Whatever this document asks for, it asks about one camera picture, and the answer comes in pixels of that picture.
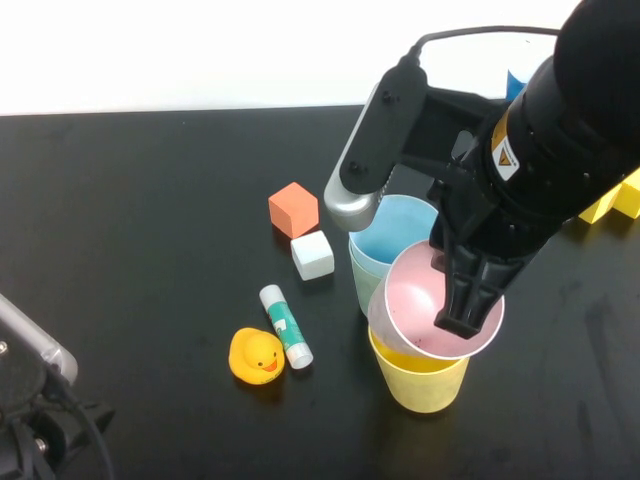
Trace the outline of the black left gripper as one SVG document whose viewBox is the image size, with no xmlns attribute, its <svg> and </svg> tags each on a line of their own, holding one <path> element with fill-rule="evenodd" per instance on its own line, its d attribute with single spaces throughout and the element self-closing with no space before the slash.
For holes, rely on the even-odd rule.
<svg viewBox="0 0 640 480">
<path fill-rule="evenodd" d="M 101 473 L 115 470 L 103 434 L 115 410 L 106 403 L 76 405 L 34 395 L 1 395 L 1 477 L 59 479 L 85 449 L 97 454 Z"/>
</svg>

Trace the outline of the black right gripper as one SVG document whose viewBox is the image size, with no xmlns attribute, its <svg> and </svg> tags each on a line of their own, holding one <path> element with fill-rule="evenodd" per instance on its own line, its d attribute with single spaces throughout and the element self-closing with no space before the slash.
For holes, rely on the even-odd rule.
<svg viewBox="0 0 640 480">
<path fill-rule="evenodd" d="M 439 210 L 430 243 L 444 251 L 435 263 L 445 275 L 435 325 L 470 339 L 525 268 L 524 257 L 575 215 L 575 165 L 526 162 L 503 180 L 491 162 L 433 162 L 427 174 L 436 179 L 429 197 Z"/>
</svg>

